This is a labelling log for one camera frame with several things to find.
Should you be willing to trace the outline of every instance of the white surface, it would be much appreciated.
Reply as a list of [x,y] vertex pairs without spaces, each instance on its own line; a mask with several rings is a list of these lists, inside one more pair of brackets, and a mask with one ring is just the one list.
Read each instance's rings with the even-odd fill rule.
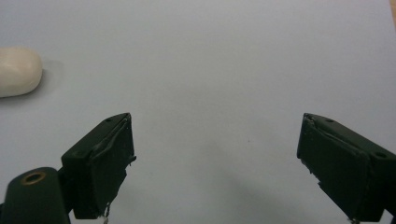
[[25,94],[40,83],[40,56],[21,47],[0,48],[0,97]]
[[296,158],[302,116],[396,152],[391,22],[387,0],[3,0],[0,46],[36,49],[45,73],[0,99],[0,199],[129,111],[111,223],[347,223]]

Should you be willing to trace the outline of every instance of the white object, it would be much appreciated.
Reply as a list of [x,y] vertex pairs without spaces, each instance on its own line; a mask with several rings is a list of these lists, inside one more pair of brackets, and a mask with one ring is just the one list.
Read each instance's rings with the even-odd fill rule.
[[34,90],[43,73],[40,56],[22,47],[0,48],[0,97]]

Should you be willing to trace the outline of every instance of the wooden floor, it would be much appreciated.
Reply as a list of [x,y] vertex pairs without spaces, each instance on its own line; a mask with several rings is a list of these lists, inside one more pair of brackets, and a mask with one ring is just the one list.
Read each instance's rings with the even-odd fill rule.
[[389,0],[389,1],[393,13],[393,23],[395,24],[395,28],[396,28],[396,0]]

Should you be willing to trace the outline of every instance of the beige rounded object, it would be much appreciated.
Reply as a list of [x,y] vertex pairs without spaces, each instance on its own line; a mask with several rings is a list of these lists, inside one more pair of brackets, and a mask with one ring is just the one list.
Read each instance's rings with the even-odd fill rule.
[[40,83],[40,56],[23,47],[0,48],[0,97],[25,94]]

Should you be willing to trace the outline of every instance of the black plastic part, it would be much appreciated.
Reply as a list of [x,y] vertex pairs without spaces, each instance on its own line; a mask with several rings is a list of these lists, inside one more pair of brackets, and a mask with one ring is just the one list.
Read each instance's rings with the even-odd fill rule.
[[396,156],[332,119],[304,114],[297,157],[350,219],[377,222],[393,203]]
[[8,184],[0,223],[70,223],[57,171],[43,167],[14,178]]
[[68,202],[78,219],[102,216],[115,199],[125,168],[135,160],[131,115],[120,114],[102,121],[62,156],[61,179],[74,186]]

